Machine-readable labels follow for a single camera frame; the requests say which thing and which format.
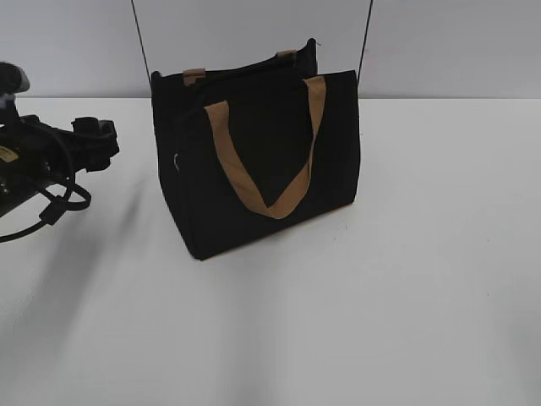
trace tan strap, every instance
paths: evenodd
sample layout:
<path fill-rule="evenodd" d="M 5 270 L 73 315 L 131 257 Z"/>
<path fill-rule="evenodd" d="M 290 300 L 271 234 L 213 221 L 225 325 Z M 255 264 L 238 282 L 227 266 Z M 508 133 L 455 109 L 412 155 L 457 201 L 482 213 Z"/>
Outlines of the tan strap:
<path fill-rule="evenodd" d="M 197 79 L 202 79 L 206 76 L 204 69 L 186 69 L 183 71 L 184 85 L 190 86 L 195 83 Z"/>
<path fill-rule="evenodd" d="M 305 80 L 304 83 L 308 87 L 309 110 L 313 129 L 309 158 L 272 206 L 267 206 L 263 201 L 260 191 L 235 150 L 235 145 L 229 134 L 229 105 L 227 101 L 205 107 L 212 128 L 218 160 L 238 198 L 251 211 L 275 219 L 289 216 L 306 195 L 310 186 L 314 145 L 325 108 L 325 77 L 315 76 Z"/>
<path fill-rule="evenodd" d="M 286 57 L 287 55 L 297 55 L 297 50 L 296 49 L 287 49 L 286 51 L 279 51 L 276 53 L 276 56 L 279 57 L 279 58 L 283 58 L 283 57 Z"/>

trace black canvas bag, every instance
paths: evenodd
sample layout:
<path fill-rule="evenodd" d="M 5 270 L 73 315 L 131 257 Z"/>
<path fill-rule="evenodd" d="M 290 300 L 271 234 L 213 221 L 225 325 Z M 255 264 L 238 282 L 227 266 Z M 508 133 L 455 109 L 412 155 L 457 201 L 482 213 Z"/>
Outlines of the black canvas bag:
<path fill-rule="evenodd" d="M 317 75 L 315 41 L 240 69 L 152 74 L 161 189 L 205 259 L 355 199 L 354 71 Z"/>

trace black cable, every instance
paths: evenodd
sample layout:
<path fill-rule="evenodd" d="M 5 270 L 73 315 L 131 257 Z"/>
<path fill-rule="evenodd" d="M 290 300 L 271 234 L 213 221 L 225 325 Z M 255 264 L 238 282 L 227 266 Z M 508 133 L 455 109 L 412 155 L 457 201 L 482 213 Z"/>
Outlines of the black cable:
<path fill-rule="evenodd" d="M 55 223 L 58 220 L 58 218 L 60 218 L 63 215 L 64 212 L 81 211 L 88 208 L 90 205 L 91 195 L 88 190 L 86 190 L 85 188 L 83 188 L 82 186 L 78 184 L 73 183 L 72 181 L 64 179 L 63 177 L 59 175 L 53 175 L 52 180 L 55 181 L 57 184 L 62 185 L 64 188 L 70 189 L 73 192 L 75 192 L 77 195 L 81 196 L 83 198 L 82 201 L 65 200 L 63 196 L 55 196 L 51 192 L 49 192 L 47 189 L 41 187 L 34 179 L 26 177 L 26 176 L 21 176 L 21 175 L 20 177 L 26 178 L 26 183 L 32 186 L 36 192 L 45 196 L 51 203 L 40 214 L 40 217 L 42 217 L 42 219 L 39 222 L 37 222 L 33 226 L 25 228 L 22 231 L 18 231 L 17 233 L 4 235 L 0 237 L 0 244 L 7 243 L 9 241 L 14 241 L 16 239 L 22 239 L 23 237 L 26 237 L 27 235 L 38 231 L 39 229 L 43 228 L 47 224 Z"/>
<path fill-rule="evenodd" d="M 363 50 L 361 51 L 361 59 L 358 62 L 357 86 L 359 86 L 361 84 L 361 70 L 363 69 L 364 50 L 366 48 L 366 39 L 369 36 L 370 19 L 372 18 L 372 6 L 373 5 L 374 5 L 374 0 L 370 0 L 369 14 L 366 17 L 366 26 L 364 27 Z"/>
<path fill-rule="evenodd" d="M 60 137 L 58 137 L 57 133 L 55 133 L 54 131 L 49 130 L 49 128 L 47 126 L 37 126 L 36 125 L 36 127 L 38 127 L 39 129 L 42 129 L 43 132 L 50 135 L 56 141 L 56 143 L 60 147 L 60 150 L 62 151 L 63 158 L 64 158 L 64 163 L 68 167 L 68 181 L 69 181 L 68 186 L 66 186 L 66 191 L 64 192 L 64 195 L 62 196 L 62 200 L 65 201 L 65 202 L 68 202 L 69 198 L 71 197 L 72 191 L 73 191 L 73 185 L 76 185 L 76 183 L 75 183 L 74 163 L 73 163 L 73 160 L 72 160 L 71 155 L 69 153 L 68 147 L 63 143 L 63 141 L 60 139 Z M 47 194 L 51 195 L 47 191 L 46 191 L 46 193 L 42 193 L 40 190 L 37 190 L 37 191 L 39 191 L 42 195 L 44 195 L 47 198 L 48 198 Z M 38 231 L 39 229 L 45 227 L 46 225 L 47 225 L 47 222 L 45 222 L 44 220 L 40 220 L 39 222 L 37 222 L 33 226 L 30 226 L 28 228 L 25 228 L 24 230 L 18 231 L 17 233 L 12 233 L 12 234 L 8 234 L 8 235 L 0 236 L 0 244 L 1 243 L 7 243 L 9 241 L 14 241 L 16 239 L 22 239 L 23 237 L 26 237 L 29 234 L 35 233 L 36 231 Z"/>
<path fill-rule="evenodd" d="M 151 85 L 149 64 L 146 62 L 146 53 L 145 53 L 145 47 L 143 46 L 143 37 L 141 36 L 141 29 L 139 28 L 139 19 L 137 18 L 137 13 L 135 12 L 134 0 L 131 0 L 131 2 L 132 2 L 132 10 L 134 11 L 135 26 L 137 27 L 137 35 L 139 36 L 139 44 L 141 45 L 141 53 L 143 54 L 143 60 L 145 61 L 146 77 L 149 80 L 149 85 Z"/>
<path fill-rule="evenodd" d="M 18 231 L 17 233 L 3 235 L 0 237 L 0 244 L 1 243 L 8 243 L 9 241 L 14 241 L 16 239 L 22 239 L 23 237 L 26 237 L 29 234 L 35 233 L 36 231 L 40 230 L 41 228 L 46 226 L 46 222 L 43 220 L 40 220 L 33 226 L 30 226 L 28 228 L 25 228 L 22 231 Z"/>

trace white table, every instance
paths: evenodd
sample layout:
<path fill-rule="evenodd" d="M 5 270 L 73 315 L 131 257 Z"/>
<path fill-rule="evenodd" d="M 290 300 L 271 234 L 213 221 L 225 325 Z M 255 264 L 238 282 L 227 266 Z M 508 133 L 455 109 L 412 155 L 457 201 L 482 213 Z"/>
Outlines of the white table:
<path fill-rule="evenodd" d="M 541 101 L 361 101 L 355 204 L 204 262 L 149 100 L 19 109 L 111 118 L 122 152 L 88 211 L 0 245 L 1 405 L 541 404 Z"/>

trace white backdrop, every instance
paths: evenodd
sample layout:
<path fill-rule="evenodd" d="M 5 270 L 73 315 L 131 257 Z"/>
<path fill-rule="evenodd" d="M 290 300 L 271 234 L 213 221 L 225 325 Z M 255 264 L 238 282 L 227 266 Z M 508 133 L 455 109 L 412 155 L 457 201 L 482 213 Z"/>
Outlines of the white backdrop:
<path fill-rule="evenodd" d="M 149 94 L 128 0 L 0 3 L 0 60 L 26 71 L 25 96 Z"/>
<path fill-rule="evenodd" d="M 366 97 L 541 97 L 539 0 L 374 0 Z"/>
<path fill-rule="evenodd" d="M 0 59 L 26 96 L 150 95 L 129 0 L 2 6 Z M 356 69 L 369 0 L 135 0 L 150 69 L 231 68 L 300 47 L 322 72 Z M 374 0 L 363 97 L 541 97 L 541 2 Z"/>
<path fill-rule="evenodd" d="M 320 44 L 320 72 L 357 69 L 369 0 L 136 0 L 150 70 L 229 69 Z"/>

